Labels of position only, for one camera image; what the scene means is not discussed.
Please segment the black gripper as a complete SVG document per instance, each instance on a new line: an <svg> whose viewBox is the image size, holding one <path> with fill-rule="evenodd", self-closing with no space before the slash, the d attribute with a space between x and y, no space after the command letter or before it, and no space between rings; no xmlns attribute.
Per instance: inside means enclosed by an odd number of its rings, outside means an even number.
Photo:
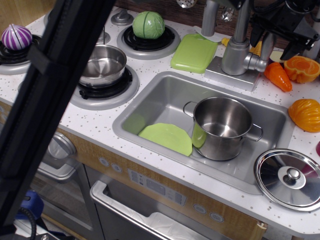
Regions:
<svg viewBox="0 0 320 240"><path fill-rule="evenodd" d="M283 60L289 60L304 50L310 50L314 43L320 40L320 34L308 24L304 16L290 13L255 13L250 23L252 30L249 42L252 47L257 46L265 32L288 41L282 54Z"/></svg>

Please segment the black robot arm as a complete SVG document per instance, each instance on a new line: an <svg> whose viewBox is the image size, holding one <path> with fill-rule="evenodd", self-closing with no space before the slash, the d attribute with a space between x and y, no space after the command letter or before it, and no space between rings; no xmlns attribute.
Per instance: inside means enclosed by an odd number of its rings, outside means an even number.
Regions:
<svg viewBox="0 0 320 240"><path fill-rule="evenodd" d="M253 47L265 32L274 34L288 41L281 59L289 60L309 51L320 39L320 34L305 19L307 14L312 14L317 0L276 0L268 6L255 6L250 0L249 4L253 11L249 42Z"/></svg>

